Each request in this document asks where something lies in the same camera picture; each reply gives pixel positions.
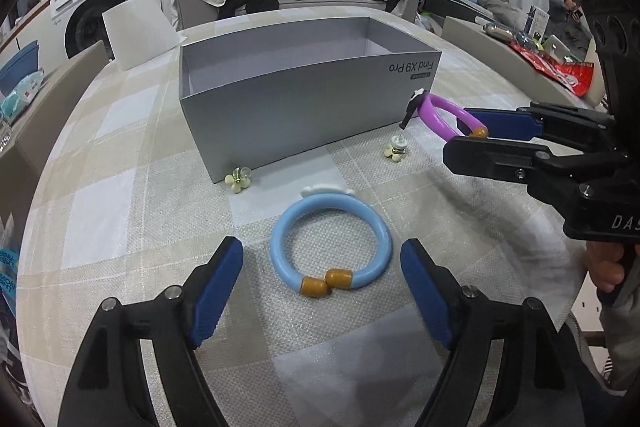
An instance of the person lying down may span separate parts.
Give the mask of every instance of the person lying down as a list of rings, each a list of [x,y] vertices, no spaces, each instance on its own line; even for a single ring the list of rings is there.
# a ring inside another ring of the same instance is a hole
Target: person lying down
[[[527,12],[503,0],[468,0],[492,13],[495,20],[509,28],[521,30],[527,20]],[[575,0],[549,0],[549,22],[545,39],[558,37],[571,54],[584,60],[591,41],[591,33],[581,22],[580,5]]]

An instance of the purple ring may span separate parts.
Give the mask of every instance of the purple ring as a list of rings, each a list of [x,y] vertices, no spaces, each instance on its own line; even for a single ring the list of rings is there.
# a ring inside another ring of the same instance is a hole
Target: purple ring
[[[449,102],[449,100],[445,100],[437,94],[427,93],[422,105],[418,108],[418,116],[429,129],[440,136],[444,141],[448,142],[452,138],[459,136],[459,134],[457,131],[453,130],[436,112],[436,107],[460,118],[460,120],[462,120],[466,126],[471,129],[471,132],[475,131],[479,127],[484,127],[484,124],[478,120],[478,118],[469,114],[456,104]]]

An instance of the blue container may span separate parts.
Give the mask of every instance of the blue container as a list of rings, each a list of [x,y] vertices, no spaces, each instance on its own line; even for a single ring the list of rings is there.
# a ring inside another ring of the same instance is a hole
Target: blue container
[[[23,47],[0,70],[0,92],[5,96],[14,90],[25,76],[38,70],[38,41]]]

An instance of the human hand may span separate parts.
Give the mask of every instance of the human hand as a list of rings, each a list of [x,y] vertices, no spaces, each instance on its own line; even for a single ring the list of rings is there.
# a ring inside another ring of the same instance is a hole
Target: human hand
[[[611,293],[624,280],[625,270],[618,262],[624,253],[624,245],[591,241],[587,243],[584,263],[594,285],[604,293]],[[636,253],[640,255],[640,245],[636,245]]]

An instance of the purple bracelet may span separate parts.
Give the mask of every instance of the purple bracelet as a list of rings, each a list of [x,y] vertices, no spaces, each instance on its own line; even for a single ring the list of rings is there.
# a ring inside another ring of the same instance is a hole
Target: purple bracelet
[[[472,132],[470,136],[476,138],[487,138],[489,136],[489,131],[478,118],[472,116],[456,104],[449,102],[449,100],[445,100],[436,94],[426,93],[422,104],[418,108],[418,116],[429,129],[444,141],[448,142],[453,137],[459,136],[459,134],[436,112],[436,107],[460,118],[460,120],[471,129]]]

